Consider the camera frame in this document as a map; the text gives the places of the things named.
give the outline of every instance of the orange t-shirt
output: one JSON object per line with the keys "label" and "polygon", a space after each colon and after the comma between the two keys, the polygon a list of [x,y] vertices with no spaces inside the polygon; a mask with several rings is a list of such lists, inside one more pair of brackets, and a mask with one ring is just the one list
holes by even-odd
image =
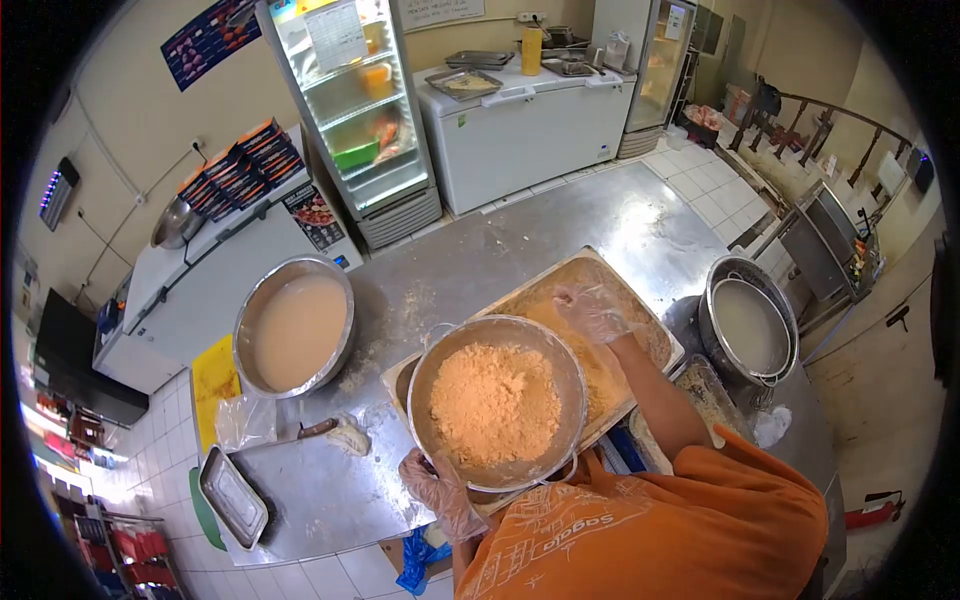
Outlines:
{"label": "orange t-shirt", "polygon": [[480,544],[457,600],[789,598],[827,542],[827,505],[794,469],[725,427],[674,475],[607,473],[533,488]]}

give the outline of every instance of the food flyer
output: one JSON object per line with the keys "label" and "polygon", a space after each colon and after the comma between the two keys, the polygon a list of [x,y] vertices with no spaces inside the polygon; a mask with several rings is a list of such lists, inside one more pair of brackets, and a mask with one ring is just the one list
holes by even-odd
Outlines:
{"label": "food flyer", "polygon": [[317,250],[324,250],[346,237],[337,218],[317,188],[307,183],[283,199],[283,205]]}
{"label": "food flyer", "polygon": [[254,0],[217,0],[160,46],[180,91],[260,37],[253,5]]}

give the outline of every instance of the yellow cutting board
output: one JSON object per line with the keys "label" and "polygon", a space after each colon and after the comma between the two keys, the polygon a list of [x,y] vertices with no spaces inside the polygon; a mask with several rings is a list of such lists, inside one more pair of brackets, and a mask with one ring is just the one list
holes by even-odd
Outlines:
{"label": "yellow cutting board", "polygon": [[220,400],[234,396],[240,396],[240,377],[233,364],[233,334],[230,333],[193,361],[193,402],[204,455],[210,445],[217,442],[213,423]]}

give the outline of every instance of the stacked boxes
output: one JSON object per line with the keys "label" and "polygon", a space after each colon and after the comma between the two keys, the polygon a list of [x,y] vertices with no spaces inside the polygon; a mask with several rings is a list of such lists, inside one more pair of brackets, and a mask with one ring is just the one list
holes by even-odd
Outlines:
{"label": "stacked boxes", "polygon": [[177,195],[215,223],[255,204],[302,168],[290,137],[270,119],[191,173]]}

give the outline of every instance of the blue plastic bag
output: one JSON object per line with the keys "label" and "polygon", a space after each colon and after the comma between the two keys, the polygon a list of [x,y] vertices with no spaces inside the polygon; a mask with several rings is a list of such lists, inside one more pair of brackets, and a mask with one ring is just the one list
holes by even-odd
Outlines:
{"label": "blue plastic bag", "polygon": [[419,596],[426,589],[426,580],[423,573],[430,563],[445,559],[453,553],[449,542],[439,548],[434,548],[423,538],[427,526],[422,525],[414,533],[403,539],[403,573],[396,578],[396,584],[415,596]]}

